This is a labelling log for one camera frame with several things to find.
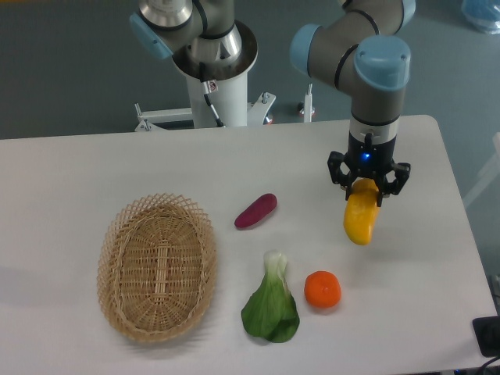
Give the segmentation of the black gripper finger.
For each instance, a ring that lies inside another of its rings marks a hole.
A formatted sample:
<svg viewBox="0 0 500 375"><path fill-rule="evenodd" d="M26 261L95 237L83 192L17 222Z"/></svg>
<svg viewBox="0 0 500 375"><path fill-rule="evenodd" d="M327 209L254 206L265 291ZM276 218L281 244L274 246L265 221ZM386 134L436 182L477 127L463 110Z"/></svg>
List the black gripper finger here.
<svg viewBox="0 0 500 375"><path fill-rule="evenodd" d="M355 182L355 173L352 172L348 154L332 151L329 154L327 166L332 183L339 185L345 191L345 200L348 201Z"/></svg>
<svg viewBox="0 0 500 375"><path fill-rule="evenodd" d="M384 198L398 195L411 173L411 164L407 162L391 162L375 175L375 184L378 188L377 206L381 207Z"/></svg>

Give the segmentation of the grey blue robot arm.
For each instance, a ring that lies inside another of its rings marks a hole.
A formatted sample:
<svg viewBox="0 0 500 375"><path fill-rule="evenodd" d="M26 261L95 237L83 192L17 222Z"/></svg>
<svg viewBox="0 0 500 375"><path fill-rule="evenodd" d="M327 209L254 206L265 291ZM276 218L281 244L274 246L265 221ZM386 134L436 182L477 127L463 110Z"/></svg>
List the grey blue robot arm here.
<svg viewBox="0 0 500 375"><path fill-rule="evenodd" d="M291 64L348 95L346 153L332 152L330 178L347 195L359 178L373 180L377 200L397 195L411 167L393 158L409 81L411 52L397 37L413 17L413 1L344 1L344 15L328 27L308 24L293 37ZM248 100L255 35L234 15L232 1L141 1L129 19L142 46L172 59L185 76L196 127L261 124Z"/></svg>

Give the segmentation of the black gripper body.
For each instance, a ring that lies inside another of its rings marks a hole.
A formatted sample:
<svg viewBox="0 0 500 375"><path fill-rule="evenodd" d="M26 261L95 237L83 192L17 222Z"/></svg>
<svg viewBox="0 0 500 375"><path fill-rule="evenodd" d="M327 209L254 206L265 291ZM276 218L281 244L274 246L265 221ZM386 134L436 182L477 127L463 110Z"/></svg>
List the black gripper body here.
<svg viewBox="0 0 500 375"><path fill-rule="evenodd" d="M387 174L393 168L393 154L396 138L368 148L363 141L348 136L348 151L345 154L344 164L348 172L344 177L344 184L352 184L357 178L369 178L375 181L386 181Z"/></svg>

